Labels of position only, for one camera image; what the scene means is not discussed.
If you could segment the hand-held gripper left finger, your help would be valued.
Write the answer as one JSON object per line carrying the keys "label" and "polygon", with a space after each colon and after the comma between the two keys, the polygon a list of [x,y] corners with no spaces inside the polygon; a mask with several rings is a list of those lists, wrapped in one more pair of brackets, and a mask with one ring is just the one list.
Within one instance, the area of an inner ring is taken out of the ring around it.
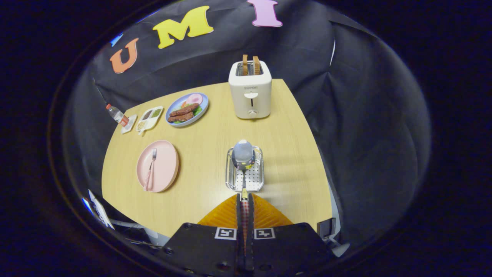
{"label": "hand-held gripper left finger", "polygon": [[229,219],[214,225],[183,223],[158,252],[157,257],[191,275],[235,277],[244,271],[244,235],[241,196],[237,194],[218,206],[213,219]]}

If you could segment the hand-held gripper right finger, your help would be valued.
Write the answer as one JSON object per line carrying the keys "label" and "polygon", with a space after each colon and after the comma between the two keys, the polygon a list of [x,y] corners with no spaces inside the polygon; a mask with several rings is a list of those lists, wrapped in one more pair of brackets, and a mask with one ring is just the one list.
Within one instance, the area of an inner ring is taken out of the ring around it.
{"label": "hand-held gripper right finger", "polygon": [[333,254],[307,223],[256,228],[255,196],[248,195],[245,272],[251,277],[309,277]]}

